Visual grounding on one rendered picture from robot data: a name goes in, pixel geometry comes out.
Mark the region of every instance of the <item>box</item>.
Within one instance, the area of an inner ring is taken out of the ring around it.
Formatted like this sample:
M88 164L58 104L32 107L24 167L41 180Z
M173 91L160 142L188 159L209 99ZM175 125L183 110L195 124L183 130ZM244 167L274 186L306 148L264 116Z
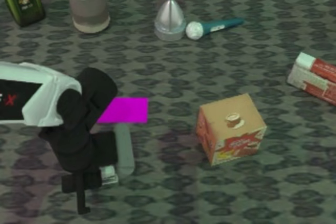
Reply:
M265 131L249 94L202 105L198 113L196 133L211 165L255 154Z
M305 53L296 58L287 82L336 105L336 67Z

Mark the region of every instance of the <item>patterned tablecloth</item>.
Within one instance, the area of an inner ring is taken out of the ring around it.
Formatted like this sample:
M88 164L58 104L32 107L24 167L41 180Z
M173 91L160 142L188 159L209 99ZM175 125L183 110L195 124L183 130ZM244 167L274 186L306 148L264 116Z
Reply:
M300 51L336 63L335 0L179 0L188 21L246 23L178 42L153 34L161 0L109 0L112 25L98 35L74 30L67 0L44 2L47 18L22 29L0 2L0 60L70 75L97 67L120 95L150 98L150 119L132 126L133 176L87 193L85 216L60 192L63 172L37 129L1 125L0 223L336 222L336 108L286 84ZM244 92L269 126L261 150L210 167L194 135L197 109Z

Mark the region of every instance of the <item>red x mark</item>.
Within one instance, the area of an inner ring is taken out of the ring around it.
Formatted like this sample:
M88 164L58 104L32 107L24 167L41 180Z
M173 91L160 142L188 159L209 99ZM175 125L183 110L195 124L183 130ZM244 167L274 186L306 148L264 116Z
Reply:
M7 101L5 103L5 106L13 106L14 105L14 100L16 99L16 95L13 94L9 94L8 97L7 97Z

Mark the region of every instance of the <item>mug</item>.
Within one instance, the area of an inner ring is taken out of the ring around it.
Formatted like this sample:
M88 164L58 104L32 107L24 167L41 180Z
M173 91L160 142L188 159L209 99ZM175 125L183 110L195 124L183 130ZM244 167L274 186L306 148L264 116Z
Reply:
M82 33L98 33L109 26L106 0L69 0L69 3L73 24Z

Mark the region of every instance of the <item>cake mix box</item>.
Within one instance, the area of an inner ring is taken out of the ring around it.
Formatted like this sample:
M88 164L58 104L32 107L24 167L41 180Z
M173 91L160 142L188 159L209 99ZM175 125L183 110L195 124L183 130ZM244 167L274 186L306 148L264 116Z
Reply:
M300 53L287 82L307 93L336 105L336 67Z
M249 94L202 105L198 113L196 133L211 165L255 154L265 131Z

